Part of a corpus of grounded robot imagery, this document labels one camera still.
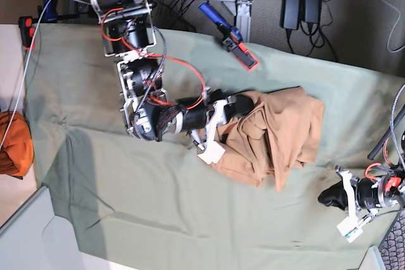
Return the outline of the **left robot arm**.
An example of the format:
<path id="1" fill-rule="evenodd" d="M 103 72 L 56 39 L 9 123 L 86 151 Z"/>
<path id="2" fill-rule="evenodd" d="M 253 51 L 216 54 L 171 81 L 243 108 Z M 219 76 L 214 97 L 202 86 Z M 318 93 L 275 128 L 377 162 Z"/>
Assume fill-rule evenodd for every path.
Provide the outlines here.
<path id="1" fill-rule="evenodd" d="M 396 128 L 404 119 L 404 108 L 396 111 L 404 86 L 398 90 L 390 110 L 389 127 L 368 154 L 374 160 L 382 153 L 383 163 L 369 164 L 363 177 L 337 166 L 340 181 L 322 191 L 318 202 L 326 207 L 336 207 L 355 216 L 361 210 L 379 210 L 398 205 L 404 209 L 404 136 L 397 138 Z"/>

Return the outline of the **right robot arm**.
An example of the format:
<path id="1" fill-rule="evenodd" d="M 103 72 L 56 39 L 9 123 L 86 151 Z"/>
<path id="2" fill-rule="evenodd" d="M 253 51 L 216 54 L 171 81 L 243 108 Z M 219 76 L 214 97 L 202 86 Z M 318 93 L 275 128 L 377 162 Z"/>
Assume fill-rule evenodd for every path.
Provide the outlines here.
<path id="1" fill-rule="evenodd" d="M 199 131 L 215 131 L 234 117 L 249 114 L 251 98 L 242 94 L 211 92 L 203 85 L 196 97 L 170 102 L 163 87 L 166 51 L 151 52 L 165 36 L 153 24 L 156 0 L 90 0 L 101 26 L 106 56 L 117 58 L 123 93 L 122 111 L 127 132 L 157 142 L 166 133 L 185 132 L 196 144 Z"/>

